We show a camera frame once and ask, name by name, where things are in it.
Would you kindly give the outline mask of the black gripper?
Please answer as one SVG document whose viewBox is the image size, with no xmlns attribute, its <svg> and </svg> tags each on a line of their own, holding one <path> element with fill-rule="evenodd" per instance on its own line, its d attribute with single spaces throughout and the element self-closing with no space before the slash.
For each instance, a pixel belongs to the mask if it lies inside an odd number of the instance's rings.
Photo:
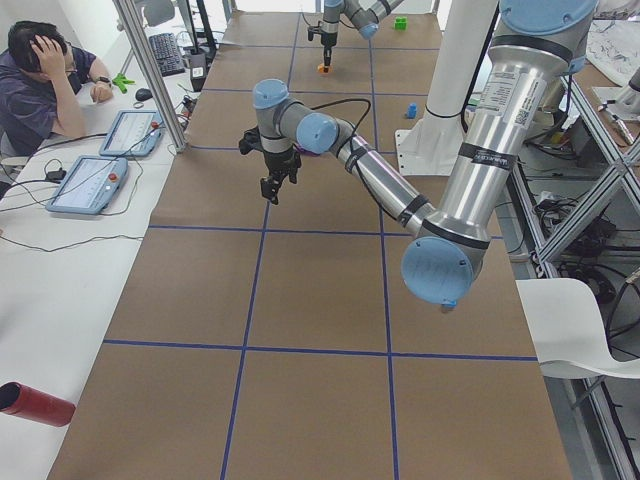
<svg viewBox="0 0 640 480">
<path fill-rule="evenodd" d="M 332 48 L 337 44 L 338 22 L 322 20 L 319 24 L 321 33 L 321 44 L 323 51 L 323 66 L 330 67 L 332 60 Z"/>
<path fill-rule="evenodd" d="M 288 178 L 291 183 L 298 182 L 298 170 L 301 168 L 300 153 L 295 148 L 286 151 L 264 153 L 268 176 L 260 179 L 260 190 L 263 198 L 271 204 L 278 204 L 280 184 Z"/>
</svg>

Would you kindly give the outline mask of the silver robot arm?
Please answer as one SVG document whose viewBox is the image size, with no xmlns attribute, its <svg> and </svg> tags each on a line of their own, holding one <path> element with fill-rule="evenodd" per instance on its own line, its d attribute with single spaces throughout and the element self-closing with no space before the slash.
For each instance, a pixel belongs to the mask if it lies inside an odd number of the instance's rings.
<svg viewBox="0 0 640 480">
<path fill-rule="evenodd" d="M 308 28 L 308 40 L 320 37 L 323 46 L 323 63 L 321 72 L 328 73 L 332 61 L 332 49 L 337 45 L 339 24 L 344 15 L 351 25 L 366 40 L 371 39 L 379 30 L 379 24 L 392 11 L 403 3 L 403 0 L 377 0 L 370 7 L 364 8 L 355 0 L 332 0 L 324 2 L 322 19 Z"/>
<path fill-rule="evenodd" d="M 263 154 L 269 174 L 261 192 L 270 201 L 284 181 L 295 180 L 301 151 L 333 154 L 412 233 L 401 263 L 407 288 L 424 301 L 454 307 L 481 271 L 490 244 L 489 218 L 546 88 L 582 66 L 595 9 L 592 1 L 500 3 L 488 49 L 492 69 L 438 205 L 352 124 L 308 108 L 278 79 L 254 86 L 257 125 L 239 147 Z"/>
</svg>

